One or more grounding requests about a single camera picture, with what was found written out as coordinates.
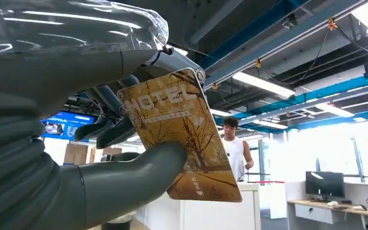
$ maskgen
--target man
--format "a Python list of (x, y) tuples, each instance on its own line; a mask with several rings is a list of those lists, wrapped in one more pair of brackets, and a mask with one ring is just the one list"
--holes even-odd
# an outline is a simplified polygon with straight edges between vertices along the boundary
[[(250, 149), (246, 141), (235, 136), (239, 121), (234, 117), (224, 119), (224, 138), (222, 139), (223, 146), (229, 158), (229, 164), (232, 168), (235, 179), (242, 182), (245, 176), (245, 168), (253, 167), (253, 159), (250, 155)], [(246, 165), (243, 165), (243, 158), (246, 160)]]

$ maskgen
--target black hair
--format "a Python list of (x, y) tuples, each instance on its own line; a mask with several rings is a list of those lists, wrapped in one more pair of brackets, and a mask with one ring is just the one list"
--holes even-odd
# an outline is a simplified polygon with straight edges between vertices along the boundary
[(233, 128), (237, 128), (238, 125), (239, 125), (239, 120), (235, 117), (226, 117), (224, 120), (223, 120), (223, 124), (226, 126), (230, 126), (230, 127), (233, 127)]

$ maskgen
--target reception desk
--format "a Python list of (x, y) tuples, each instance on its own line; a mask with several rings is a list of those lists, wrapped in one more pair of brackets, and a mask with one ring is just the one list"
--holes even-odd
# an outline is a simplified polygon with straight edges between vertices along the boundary
[(238, 185), (241, 203), (172, 200), (165, 193), (136, 218), (151, 230), (260, 230), (259, 185)]

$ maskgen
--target blue screen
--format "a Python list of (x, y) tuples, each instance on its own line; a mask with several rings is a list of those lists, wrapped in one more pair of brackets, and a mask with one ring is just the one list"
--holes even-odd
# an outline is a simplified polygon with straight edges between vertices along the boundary
[(42, 137), (74, 140), (75, 130), (80, 126), (91, 124), (93, 121), (92, 116), (59, 112), (51, 118), (41, 120), (45, 126)]

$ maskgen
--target trash bin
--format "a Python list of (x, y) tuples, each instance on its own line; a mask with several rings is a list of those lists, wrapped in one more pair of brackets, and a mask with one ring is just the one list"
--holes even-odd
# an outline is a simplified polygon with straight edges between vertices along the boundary
[(136, 212), (127, 213), (101, 225), (101, 230), (130, 230), (130, 223)]

